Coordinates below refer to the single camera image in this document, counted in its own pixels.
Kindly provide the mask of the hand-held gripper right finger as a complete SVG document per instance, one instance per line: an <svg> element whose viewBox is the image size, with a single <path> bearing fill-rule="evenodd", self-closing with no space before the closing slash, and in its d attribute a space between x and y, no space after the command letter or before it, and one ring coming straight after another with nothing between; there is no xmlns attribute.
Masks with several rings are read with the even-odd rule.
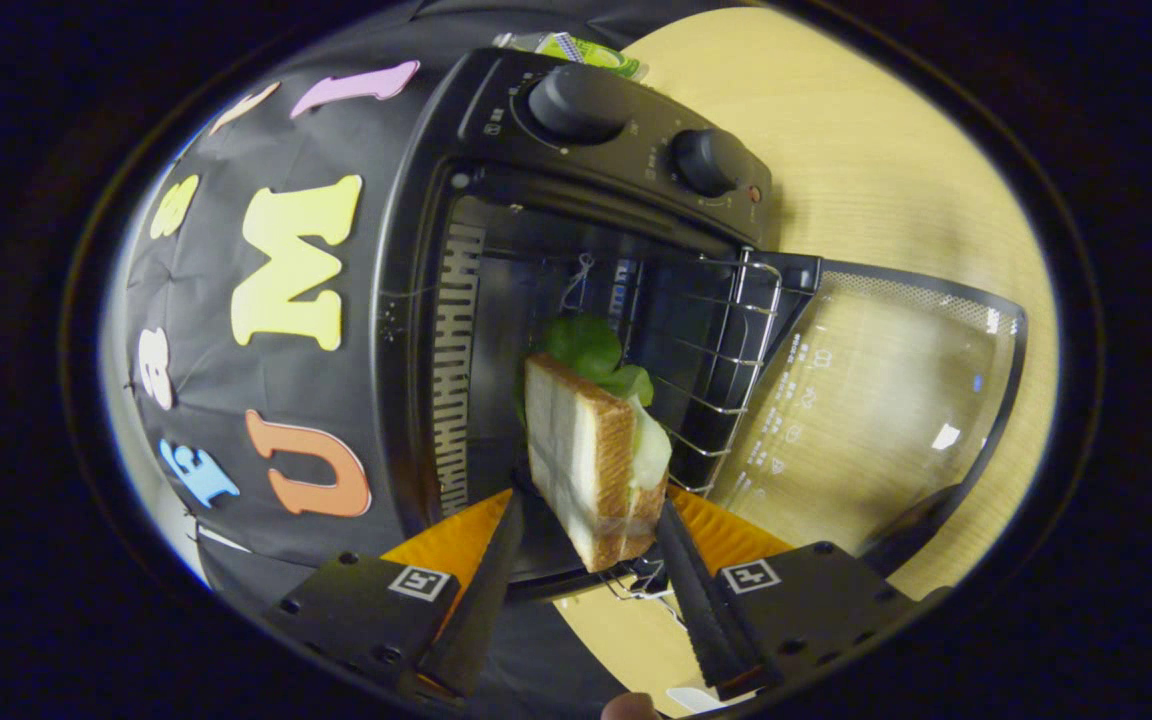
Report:
<svg viewBox="0 0 1152 720"><path fill-rule="evenodd" d="M668 488L655 543L704 682L722 700L796 691L916 611L838 544L791 547L685 488Z"/></svg>

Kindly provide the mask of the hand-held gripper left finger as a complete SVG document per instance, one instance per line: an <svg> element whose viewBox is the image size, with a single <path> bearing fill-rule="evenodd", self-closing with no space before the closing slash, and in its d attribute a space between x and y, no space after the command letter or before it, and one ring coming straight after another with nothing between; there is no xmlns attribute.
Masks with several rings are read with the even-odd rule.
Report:
<svg viewBox="0 0 1152 720"><path fill-rule="evenodd" d="M524 502L505 488L378 558L338 553L266 620L365 685L406 702L465 702L522 535Z"/></svg>

